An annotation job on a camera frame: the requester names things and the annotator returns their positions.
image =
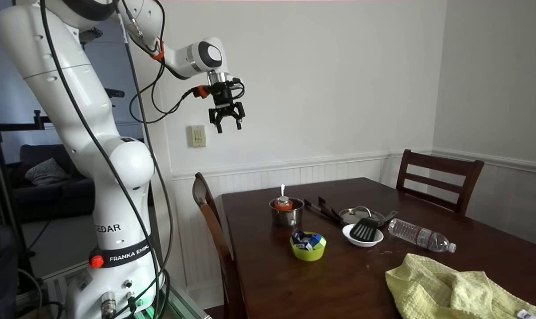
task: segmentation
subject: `wooden table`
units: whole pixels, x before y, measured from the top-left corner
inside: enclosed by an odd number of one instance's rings
[[[286,194],[339,211],[364,205],[383,214],[438,231],[457,245],[451,253],[422,250],[388,234],[373,248],[350,244],[338,226],[304,210],[302,230],[327,239],[316,262],[296,259],[290,228],[272,226],[268,202],[279,188],[223,195],[223,206],[250,319],[399,318],[384,272],[407,253],[420,254],[459,271],[485,271],[517,297],[536,305],[536,245],[460,218],[367,178],[286,187]]]

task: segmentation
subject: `white wall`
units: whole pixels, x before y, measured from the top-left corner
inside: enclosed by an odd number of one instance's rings
[[[206,36],[225,46],[231,74],[246,84],[242,130],[208,123],[212,100],[188,98],[152,125],[174,195],[176,249],[168,265],[202,307],[222,302],[218,260],[191,183],[203,171],[213,192],[369,176],[393,185],[404,148],[430,150],[446,2],[163,2],[165,42],[181,48]],[[134,50],[141,83],[157,65]],[[158,85],[171,107],[199,75]],[[150,118],[156,112],[145,104]],[[288,122],[279,129],[280,119]],[[207,147],[187,147],[187,125],[205,124]],[[166,225],[163,200],[156,210]],[[162,242],[167,228],[160,227]]]
[[[434,153],[485,161],[467,216],[536,242],[536,0],[448,2]]]
[[[0,11],[8,6],[11,6],[11,0],[0,0]],[[126,93],[124,98],[112,98],[116,105],[113,112],[118,131],[122,135],[142,137],[140,125],[132,120],[128,112],[128,103],[136,89],[120,27],[109,21],[100,24],[99,28],[104,32],[103,36],[87,44],[85,52],[103,85]],[[0,43],[0,123],[32,123],[35,109],[45,115]],[[19,161],[19,148],[23,144],[61,143],[49,124],[45,131],[4,132],[2,137],[6,163]]]

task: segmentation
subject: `plastic water bottle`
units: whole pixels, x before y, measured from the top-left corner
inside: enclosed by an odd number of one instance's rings
[[[390,234],[436,253],[454,253],[457,246],[442,234],[394,218],[388,226]]]

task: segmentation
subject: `black pole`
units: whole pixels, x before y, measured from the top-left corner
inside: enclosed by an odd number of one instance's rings
[[[6,181],[6,161],[4,159],[4,152],[2,152],[2,136],[0,135],[0,215],[2,216],[2,222],[11,227],[16,245],[18,247],[18,267],[27,271],[29,274],[33,275],[33,270],[31,268],[31,263],[29,262],[29,257],[27,256],[27,245],[25,244],[25,237],[21,230],[21,223],[17,214],[15,214],[14,207],[12,205],[13,195],[10,184]],[[25,290],[35,289],[35,287],[27,280],[27,278],[22,277],[20,279],[20,285],[24,285]]]

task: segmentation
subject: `yellow towel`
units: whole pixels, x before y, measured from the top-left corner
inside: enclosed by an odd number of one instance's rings
[[[521,310],[536,317],[535,306],[483,271],[458,272],[423,256],[407,254],[386,282],[404,319],[517,319]]]

